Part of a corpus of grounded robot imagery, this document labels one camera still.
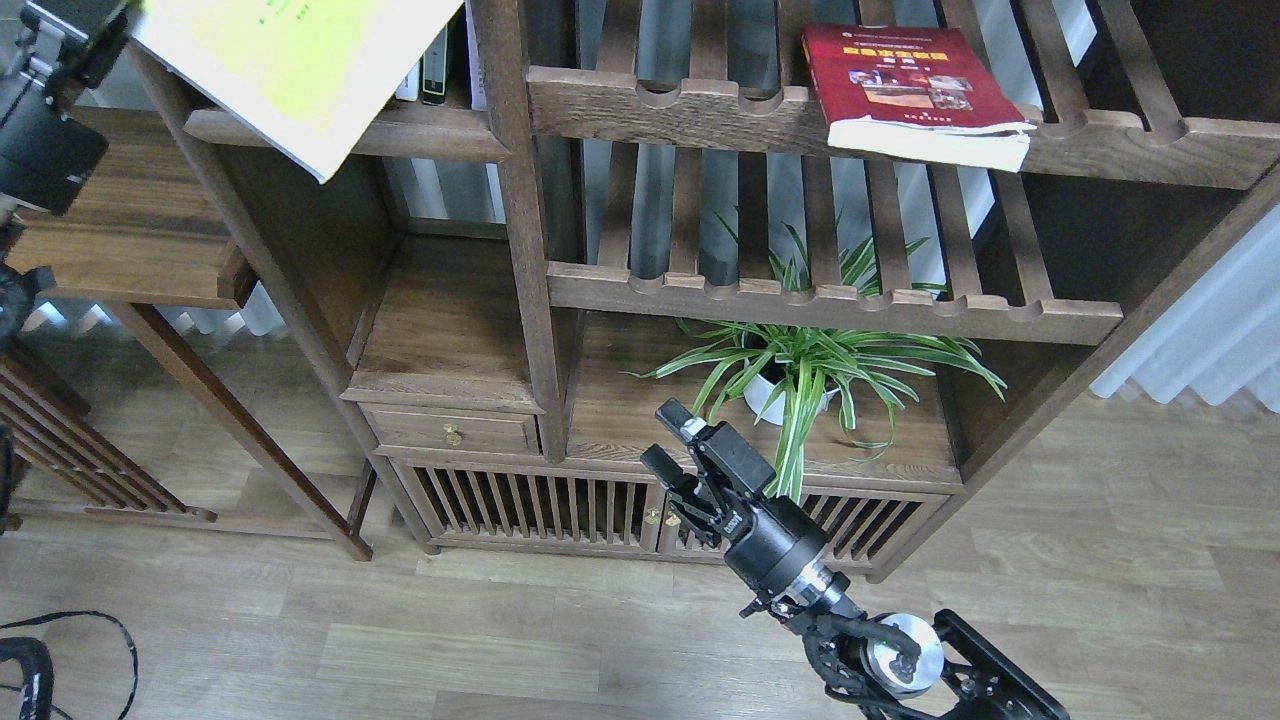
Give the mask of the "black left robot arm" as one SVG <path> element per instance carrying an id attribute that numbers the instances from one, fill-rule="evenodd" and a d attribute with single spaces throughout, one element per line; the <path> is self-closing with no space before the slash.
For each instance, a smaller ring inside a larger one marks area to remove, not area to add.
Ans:
<path id="1" fill-rule="evenodd" d="M 111 70 L 129 37 L 132 9 L 138 1 L 23 1 L 22 28 L 15 50 L 3 70 L 3 354 L 35 309 L 37 295 L 55 283 L 49 266 L 19 272 L 8 254 L 26 229 L 18 208 L 65 215 L 109 147 L 108 138 L 70 117 L 84 90 L 97 88 Z M 20 483 L 17 450 L 26 451 L 6 420 L 20 418 L 29 428 L 27 407 L 3 415 L 3 532 L 10 501 Z M 101 618 L 120 630 L 131 661 L 131 687 L 116 719 L 127 719 L 140 682 L 140 657 L 127 626 L 95 610 L 56 611 L 3 624 L 3 665 L 15 664 L 20 684 L 3 683 L 19 696 L 18 719 L 73 719 L 52 701 L 55 670 L 44 641 L 5 632 L 42 626 L 65 618 Z"/>

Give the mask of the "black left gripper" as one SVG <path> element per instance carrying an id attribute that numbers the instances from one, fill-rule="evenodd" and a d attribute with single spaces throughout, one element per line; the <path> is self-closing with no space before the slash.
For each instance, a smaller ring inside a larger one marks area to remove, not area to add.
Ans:
<path id="1" fill-rule="evenodd" d="M 109 147 L 70 117 L 128 40 L 128 1 L 27 1 L 15 56 L 3 73 L 3 215 L 18 206 L 63 215 Z"/>

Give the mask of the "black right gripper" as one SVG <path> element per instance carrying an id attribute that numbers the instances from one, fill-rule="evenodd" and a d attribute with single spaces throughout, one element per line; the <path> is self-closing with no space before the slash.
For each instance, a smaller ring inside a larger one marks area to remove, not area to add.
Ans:
<path id="1" fill-rule="evenodd" d="M 668 398 L 655 419 L 681 443 L 698 466 L 686 473 L 659 445 L 641 455 L 668 505 L 699 541 L 722 542 L 726 564 L 759 601 L 818 601 L 833 585 L 822 555 L 827 534 L 788 497 L 771 497 L 774 469 L 728 423 L 710 427 L 677 398 Z"/>

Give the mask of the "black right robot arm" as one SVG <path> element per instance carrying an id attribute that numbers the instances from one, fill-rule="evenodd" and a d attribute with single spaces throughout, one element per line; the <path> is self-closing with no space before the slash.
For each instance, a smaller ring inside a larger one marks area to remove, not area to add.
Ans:
<path id="1" fill-rule="evenodd" d="M 849 579 L 823 559 L 827 534 L 791 498 L 771 497 L 774 469 L 730 424 L 709 425 L 671 398 L 657 420 L 680 439 L 696 473 L 662 447 L 643 462 L 678 519 L 753 592 L 748 618 L 768 612 L 799 635 L 828 697 L 869 719 L 920 719 L 908 700 L 942 682 L 955 696 L 950 719 L 1065 719 L 1068 711 L 951 610 L 932 620 L 906 612 L 872 616 L 846 594 Z"/>

